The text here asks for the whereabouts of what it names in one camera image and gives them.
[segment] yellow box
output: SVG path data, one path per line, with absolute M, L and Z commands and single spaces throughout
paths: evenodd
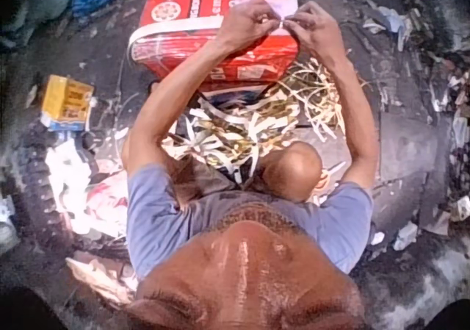
M 64 76 L 51 75 L 41 111 L 41 122 L 50 130 L 84 129 L 94 87 Z

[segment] debris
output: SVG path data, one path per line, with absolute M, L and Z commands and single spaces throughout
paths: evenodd
M 62 36 L 65 29 L 67 29 L 68 24 L 71 22 L 71 20 L 72 20 L 72 13 L 67 12 L 66 15 L 62 17 L 62 20 L 60 21 L 59 26 L 56 29 L 56 34 L 55 34 L 56 38 L 59 38 Z
M 129 264 L 76 251 L 65 258 L 73 276 L 118 305 L 130 304 L 137 291 L 137 277 Z
M 10 216 L 15 214 L 15 205 L 11 196 L 1 198 L 0 193 L 0 255 L 15 247 L 20 240 L 16 235 Z
M 366 21 L 364 21 L 363 28 L 369 29 L 369 31 L 370 31 L 372 34 L 378 34 L 380 31 L 385 31 L 385 30 L 387 30 L 386 27 L 384 27 L 384 26 L 382 26 L 382 25 L 380 25 L 380 24 L 377 24 L 377 23 L 374 22 L 372 19 L 367 19 Z
M 259 157 L 282 149 L 292 141 L 289 132 L 297 124 L 300 107 L 295 98 L 273 87 L 257 104 L 232 105 L 219 110 L 200 98 L 200 109 L 183 117 L 187 138 L 171 134 L 162 147 L 176 159 L 192 154 L 229 174 L 251 159 L 250 176 Z
M 395 251 L 402 251 L 408 247 L 411 243 L 416 242 L 416 236 L 418 235 L 418 226 L 411 221 L 398 231 L 397 239 L 394 243 Z
M 439 234 L 441 236 L 448 236 L 450 218 L 451 214 L 449 212 L 443 211 L 438 207 L 434 207 L 432 223 L 429 223 L 426 226 L 423 226 L 422 228 L 425 231 L 431 233 Z
M 116 25 L 116 22 L 118 21 L 118 16 L 119 16 L 119 13 L 118 12 L 115 12 L 111 18 L 109 18 L 108 22 L 106 23 L 106 27 L 105 27 L 105 30 L 110 30 L 112 28 L 115 27 Z
M 131 16 L 132 14 L 135 14 L 137 12 L 137 9 L 131 8 L 127 12 L 124 13 L 123 18 L 127 18 L 128 16 Z
M 115 133 L 115 139 L 116 139 L 116 140 L 121 140 L 121 139 L 123 139 L 123 138 L 127 135 L 128 132 L 129 132 L 129 128 L 128 128 L 128 127 L 117 131 L 117 132 Z
M 51 75 L 41 110 L 41 123 L 51 131 L 84 129 L 94 87 Z
M 449 91 L 446 90 L 444 92 L 444 96 L 442 96 L 442 100 L 439 101 L 435 97 L 435 91 L 434 91 L 434 86 L 433 83 L 430 83 L 429 90 L 431 92 L 431 102 L 433 104 L 433 108 L 436 112 L 443 112 L 447 108 L 447 104 L 449 103 Z
M 452 211 L 450 220 L 454 222 L 464 221 L 468 216 L 470 216 L 470 198 L 464 196 L 457 201 L 457 209 Z
M 278 84 L 303 105 L 304 114 L 319 139 L 326 141 L 323 133 L 336 139 L 330 127 L 339 127 L 344 134 L 339 94 L 330 73 L 314 58 L 307 64 L 294 62 L 287 73 Z
M 90 38 L 94 38 L 98 34 L 98 28 L 96 26 L 92 27 L 90 30 Z
M 460 107 L 459 107 L 459 110 L 460 110 L 460 116 L 461 117 L 470 118 L 470 105 L 461 104 Z
M 454 115 L 452 130 L 454 132 L 455 147 L 462 148 L 469 141 L 469 120 L 460 116 L 459 108 Z
M 34 84 L 31 87 L 31 90 L 28 92 L 28 96 L 26 97 L 26 103 L 24 105 L 24 108 L 29 108 L 34 100 L 37 97 L 37 89 L 39 88 L 38 84 Z
M 388 24 L 384 26 L 388 31 L 398 34 L 398 50 L 400 52 L 403 51 L 405 41 L 410 37 L 411 32 L 413 31 L 411 17 L 408 15 L 399 15 L 395 9 L 379 7 L 371 0 L 367 0 L 367 2 L 372 9 L 377 10 L 380 14 L 385 16 Z M 366 20 L 364 28 L 368 28 L 372 33 L 378 33 L 380 31 L 380 25 L 371 21 L 371 19 Z
M 371 245 L 381 244 L 385 239 L 385 234 L 383 232 L 377 232 L 374 234 L 374 238 L 372 238 Z

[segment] red cardboard box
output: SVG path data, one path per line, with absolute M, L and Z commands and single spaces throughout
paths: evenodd
M 129 40 L 132 59 L 165 77 L 213 39 L 229 8 L 244 1 L 248 0 L 147 0 L 140 28 Z M 297 0 L 266 1 L 281 17 L 297 9 Z M 277 29 L 254 48 L 222 62 L 201 90 L 206 96 L 240 91 L 256 96 L 282 76 L 297 52 L 294 38 Z

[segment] finger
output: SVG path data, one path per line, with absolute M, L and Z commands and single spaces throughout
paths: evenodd
M 258 18 L 262 15 L 267 15 L 271 19 L 280 20 L 281 17 L 277 14 L 273 8 L 265 1 L 261 3 L 255 3 L 251 6 L 249 13 L 252 18 Z
M 308 31 L 295 21 L 284 20 L 283 26 L 285 29 L 292 31 L 300 40 L 306 40 L 308 38 Z
M 264 36 L 276 30 L 280 25 L 279 20 L 268 20 L 262 24 L 259 24 L 258 30 Z
M 286 17 L 287 20 L 299 21 L 309 26 L 318 24 L 318 17 L 314 14 L 309 14 L 307 12 L 296 12 L 294 15 Z

